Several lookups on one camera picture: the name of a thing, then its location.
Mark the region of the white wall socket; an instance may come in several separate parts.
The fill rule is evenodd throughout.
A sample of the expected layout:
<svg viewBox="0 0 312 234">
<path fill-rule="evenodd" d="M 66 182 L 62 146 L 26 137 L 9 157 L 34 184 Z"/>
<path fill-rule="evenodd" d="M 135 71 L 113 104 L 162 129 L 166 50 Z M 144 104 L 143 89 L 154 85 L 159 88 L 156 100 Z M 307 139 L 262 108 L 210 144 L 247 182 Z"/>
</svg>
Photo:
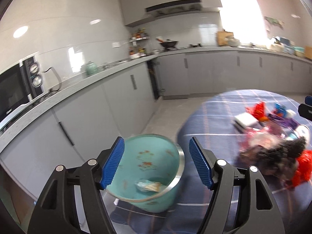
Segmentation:
<svg viewBox="0 0 312 234">
<path fill-rule="evenodd" d="M 120 45 L 120 43 L 119 42 L 113 42 L 112 43 L 112 47 L 113 48 L 119 48 L 121 45 Z"/>
</svg>

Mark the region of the black range hood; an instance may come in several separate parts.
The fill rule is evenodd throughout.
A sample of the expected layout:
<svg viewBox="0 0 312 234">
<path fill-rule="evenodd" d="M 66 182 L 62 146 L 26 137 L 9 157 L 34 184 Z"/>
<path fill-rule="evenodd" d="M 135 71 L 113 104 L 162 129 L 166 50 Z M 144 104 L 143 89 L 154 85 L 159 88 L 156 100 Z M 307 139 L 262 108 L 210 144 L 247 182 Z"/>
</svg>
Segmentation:
<svg viewBox="0 0 312 234">
<path fill-rule="evenodd" d="M 146 13 L 159 17 L 189 11 L 200 11 L 202 0 L 176 0 L 147 7 Z"/>
</svg>

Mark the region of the grey lower kitchen cabinets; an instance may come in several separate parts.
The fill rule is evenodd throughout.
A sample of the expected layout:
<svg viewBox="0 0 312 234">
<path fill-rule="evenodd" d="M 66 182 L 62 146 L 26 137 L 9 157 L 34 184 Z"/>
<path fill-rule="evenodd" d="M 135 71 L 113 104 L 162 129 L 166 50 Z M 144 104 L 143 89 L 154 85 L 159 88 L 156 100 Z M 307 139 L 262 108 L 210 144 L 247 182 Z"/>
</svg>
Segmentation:
<svg viewBox="0 0 312 234">
<path fill-rule="evenodd" d="M 260 89 L 311 92 L 311 61 L 264 50 L 215 49 L 156 58 L 166 98 Z M 127 62 L 92 75 L 44 100 L 1 136 L 1 167 L 36 199 L 53 169 L 75 167 L 118 136 L 144 130 L 157 109 L 147 62 Z"/>
</svg>

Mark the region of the black wok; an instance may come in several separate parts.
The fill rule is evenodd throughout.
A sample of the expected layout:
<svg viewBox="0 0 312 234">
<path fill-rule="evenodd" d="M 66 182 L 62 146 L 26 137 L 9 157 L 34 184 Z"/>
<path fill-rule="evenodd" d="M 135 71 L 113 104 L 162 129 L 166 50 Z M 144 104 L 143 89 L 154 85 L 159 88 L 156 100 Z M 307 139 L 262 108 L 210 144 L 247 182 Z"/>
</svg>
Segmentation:
<svg viewBox="0 0 312 234">
<path fill-rule="evenodd" d="M 170 39 L 167 39 L 166 41 L 160 39 L 160 38 L 156 38 L 156 40 L 160 43 L 160 45 L 165 49 L 173 49 L 177 46 L 178 41 L 172 41 Z"/>
</svg>

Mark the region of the crumpled paper in bin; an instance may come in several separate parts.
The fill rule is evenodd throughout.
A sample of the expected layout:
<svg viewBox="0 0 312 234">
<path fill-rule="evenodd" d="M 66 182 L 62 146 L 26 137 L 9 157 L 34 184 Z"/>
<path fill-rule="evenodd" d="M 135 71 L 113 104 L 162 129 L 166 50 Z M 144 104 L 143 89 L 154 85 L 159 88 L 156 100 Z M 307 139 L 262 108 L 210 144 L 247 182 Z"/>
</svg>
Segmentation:
<svg viewBox="0 0 312 234">
<path fill-rule="evenodd" d="M 135 183 L 137 189 L 142 192 L 160 192 L 162 184 L 160 182 L 149 180 L 138 180 Z"/>
</svg>

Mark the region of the red transparent plastic bag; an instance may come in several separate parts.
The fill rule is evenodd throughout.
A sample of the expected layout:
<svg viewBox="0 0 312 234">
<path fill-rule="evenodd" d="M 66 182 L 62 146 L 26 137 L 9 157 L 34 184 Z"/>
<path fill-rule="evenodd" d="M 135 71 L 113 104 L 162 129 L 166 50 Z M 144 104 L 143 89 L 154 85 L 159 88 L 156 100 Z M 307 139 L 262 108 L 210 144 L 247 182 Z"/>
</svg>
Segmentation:
<svg viewBox="0 0 312 234">
<path fill-rule="evenodd" d="M 286 182 L 287 188 L 295 188 L 311 178 L 311 150 L 304 150 L 300 157 L 296 158 L 298 167 L 291 180 Z"/>
</svg>

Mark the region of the metal spice rack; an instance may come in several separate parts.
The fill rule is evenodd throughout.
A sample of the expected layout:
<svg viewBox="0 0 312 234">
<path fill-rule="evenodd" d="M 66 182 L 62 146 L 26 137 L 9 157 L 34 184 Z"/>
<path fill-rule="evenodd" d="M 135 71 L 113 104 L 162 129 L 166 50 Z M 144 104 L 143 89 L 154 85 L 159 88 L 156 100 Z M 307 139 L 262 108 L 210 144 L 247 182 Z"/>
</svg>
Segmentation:
<svg viewBox="0 0 312 234">
<path fill-rule="evenodd" d="M 149 39 L 145 28 L 138 28 L 129 38 L 129 58 L 135 60 L 148 55 L 144 42 Z"/>
</svg>

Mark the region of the green ceramic jar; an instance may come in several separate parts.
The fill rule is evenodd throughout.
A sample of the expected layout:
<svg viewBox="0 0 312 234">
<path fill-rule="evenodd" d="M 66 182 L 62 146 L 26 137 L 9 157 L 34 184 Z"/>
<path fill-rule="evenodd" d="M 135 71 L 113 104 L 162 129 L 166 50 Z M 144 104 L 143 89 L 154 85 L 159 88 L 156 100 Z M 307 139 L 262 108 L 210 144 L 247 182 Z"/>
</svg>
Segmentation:
<svg viewBox="0 0 312 234">
<path fill-rule="evenodd" d="M 98 67 L 96 63 L 89 61 L 85 64 L 85 72 L 87 76 L 91 76 L 93 74 L 96 74 L 98 72 Z"/>
</svg>

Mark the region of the red orange snack bag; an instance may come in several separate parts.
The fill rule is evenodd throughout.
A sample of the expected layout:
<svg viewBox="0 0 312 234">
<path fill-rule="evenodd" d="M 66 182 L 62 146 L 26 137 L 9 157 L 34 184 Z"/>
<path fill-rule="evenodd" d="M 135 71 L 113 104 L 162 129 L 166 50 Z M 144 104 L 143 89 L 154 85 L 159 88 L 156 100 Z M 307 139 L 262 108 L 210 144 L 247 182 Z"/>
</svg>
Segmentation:
<svg viewBox="0 0 312 234">
<path fill-rule="evenodd" d="M 265 114 L 265 103 L 263 101 L 252 107 L 246 107 L 245 110 L 260 122 L 266 122 L 268 120 L 268 117 Z"/>
</svg>

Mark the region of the steel pot with lid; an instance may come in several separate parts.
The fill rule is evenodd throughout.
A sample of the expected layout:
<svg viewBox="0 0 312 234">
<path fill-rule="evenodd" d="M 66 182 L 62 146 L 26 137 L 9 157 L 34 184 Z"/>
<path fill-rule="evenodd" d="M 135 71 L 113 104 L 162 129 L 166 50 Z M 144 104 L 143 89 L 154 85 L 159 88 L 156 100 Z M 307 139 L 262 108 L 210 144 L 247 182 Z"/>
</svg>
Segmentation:
<svg viewBox="0 0 312 234">
<path fill-rule="evenodd" d="M 238 39 L 234 38 L 234 36 L 227 37 L 226 41 L 227 41 L 227 45 L 230 47 L 239 47 L 241 44 Z"/>
</svg>

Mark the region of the wooden cutting board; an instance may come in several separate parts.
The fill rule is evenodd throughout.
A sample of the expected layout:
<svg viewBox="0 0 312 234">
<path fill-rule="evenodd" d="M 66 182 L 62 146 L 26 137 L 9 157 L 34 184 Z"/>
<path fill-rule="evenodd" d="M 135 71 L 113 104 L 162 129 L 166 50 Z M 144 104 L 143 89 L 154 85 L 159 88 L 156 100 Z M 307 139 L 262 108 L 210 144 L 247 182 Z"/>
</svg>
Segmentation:
<svg viewBox="0 0 312 234">
<path fill-rule="evenodd" d="M 233 37 L 234 33 L 233 32 L 227 32 L 227 31 L 218 31 L 216 33 L 216 39 L 217 39 L 217 44 L 219 46 L 227 46 L 228 45 L 228 38 Z"/>
</svg>

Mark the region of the blue plaid tablecloth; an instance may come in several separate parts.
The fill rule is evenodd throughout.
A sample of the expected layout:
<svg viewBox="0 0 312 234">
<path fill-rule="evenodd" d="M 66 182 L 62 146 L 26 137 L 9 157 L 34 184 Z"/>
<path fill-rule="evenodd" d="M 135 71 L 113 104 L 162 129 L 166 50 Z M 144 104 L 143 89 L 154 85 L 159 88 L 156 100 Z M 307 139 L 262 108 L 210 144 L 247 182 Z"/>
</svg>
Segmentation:
<svg viewBox="0 0 312 234">
<path fill-rule="evenodd" d="M 205 187 L 189 155 L 189 140 L 195 136 L 204 149 L 214 152 L 233 166 L 248 167 L 246 134 L 234 126 L 234 116 L 260 101 L 267 112 L 281 104 L 297 114 L 295 120 L 307 126 L 311 134 L 311 121 L 300 117 L 294 99 L 264 90 L 235 90 L 218 94 L 203 102 L 186 120 L 177 134 L 177 143 L 184 151 L 186 165 L 176 203 L 168 211 L 147 213 L 119 201 L 111 213 L 114 224 L 126 227 L 124 233 L 196 233 L 208 209 L 212 191 Z M 295 188 L 288 188 L 276 176 L 264 176 L 278 204 L 285 233 L 311 233 L 311 178 Z"/>
</svg>

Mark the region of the blue snack wrapper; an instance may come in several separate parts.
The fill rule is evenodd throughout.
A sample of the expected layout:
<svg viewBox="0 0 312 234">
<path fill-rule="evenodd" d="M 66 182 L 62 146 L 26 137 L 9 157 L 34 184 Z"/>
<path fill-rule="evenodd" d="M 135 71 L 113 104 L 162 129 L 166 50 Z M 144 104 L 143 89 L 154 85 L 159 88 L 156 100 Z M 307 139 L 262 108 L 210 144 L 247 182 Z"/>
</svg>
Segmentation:
<svg viewBox="0 0 312 234">
<path fill-rule="evenodd" d="M 285 106 L 279 103 L 275 103 L 272 113 L 282 118 L 285 118 L 287 116 L 287 110 Z"/>
</svg>

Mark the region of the purple snack wrapper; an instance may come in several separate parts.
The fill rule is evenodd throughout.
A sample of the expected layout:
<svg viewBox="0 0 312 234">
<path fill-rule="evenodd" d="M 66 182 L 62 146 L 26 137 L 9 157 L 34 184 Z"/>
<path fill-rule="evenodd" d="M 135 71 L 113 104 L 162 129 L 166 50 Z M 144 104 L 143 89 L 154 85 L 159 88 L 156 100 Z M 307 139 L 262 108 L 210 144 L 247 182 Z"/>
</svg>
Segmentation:
<svg viewBox="0 0 312 234">
<path fill-rule="evenodd" d="M 281 117 L 274 113 L 268 114 L 268 119 L 268 131 L 276 136 L 282 136 L 284 128 L 295 130 L 299 126 L 299 123 L 293 118 Z"/>
</svg>

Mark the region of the black white microwave oven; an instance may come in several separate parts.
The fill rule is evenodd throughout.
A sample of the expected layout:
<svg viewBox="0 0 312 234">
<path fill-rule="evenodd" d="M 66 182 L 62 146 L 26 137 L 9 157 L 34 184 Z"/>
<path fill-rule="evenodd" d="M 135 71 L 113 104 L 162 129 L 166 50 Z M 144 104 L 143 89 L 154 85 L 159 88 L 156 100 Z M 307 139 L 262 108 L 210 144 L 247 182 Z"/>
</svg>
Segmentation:
<svg viewBox="0 0 312 234">
<path fill-rule="evenodd" d="M 37 53 L 17 61 L 1 73 L 1 129 L 47 93 Z"/>
</svg>

